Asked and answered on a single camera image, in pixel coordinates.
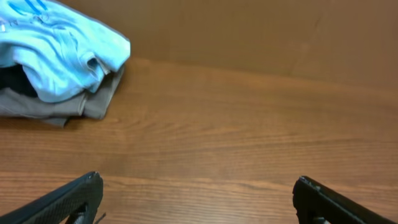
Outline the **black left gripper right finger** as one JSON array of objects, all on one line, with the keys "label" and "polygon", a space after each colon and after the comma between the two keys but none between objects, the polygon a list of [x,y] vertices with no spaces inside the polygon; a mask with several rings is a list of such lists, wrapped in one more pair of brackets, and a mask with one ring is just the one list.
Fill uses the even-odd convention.
[{"label": "black left gripper right finger", "polygon": [[300,224],[396,224],[307,176],[294,185],[293,206]]}]

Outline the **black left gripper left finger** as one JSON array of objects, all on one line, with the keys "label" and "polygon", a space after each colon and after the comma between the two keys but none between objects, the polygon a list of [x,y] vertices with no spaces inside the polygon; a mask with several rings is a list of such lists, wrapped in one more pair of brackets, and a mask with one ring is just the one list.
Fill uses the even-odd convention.
[{"label": "black left gripper left finger", "polygon": [[60,188],[1,216],[1,223],[47,224],[95,222],[103,198],[103,179],[89,172]]}]

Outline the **light blue t-shirt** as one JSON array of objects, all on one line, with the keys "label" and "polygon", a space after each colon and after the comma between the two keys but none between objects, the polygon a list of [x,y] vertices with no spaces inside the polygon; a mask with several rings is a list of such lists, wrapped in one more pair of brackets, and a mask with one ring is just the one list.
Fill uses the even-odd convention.
[{"label": "light blue t-shirt", "polygon": [[1,0],[1,67],[21,65],[44,102],[97,92],[130,54],[127,37],[58,1]]}]

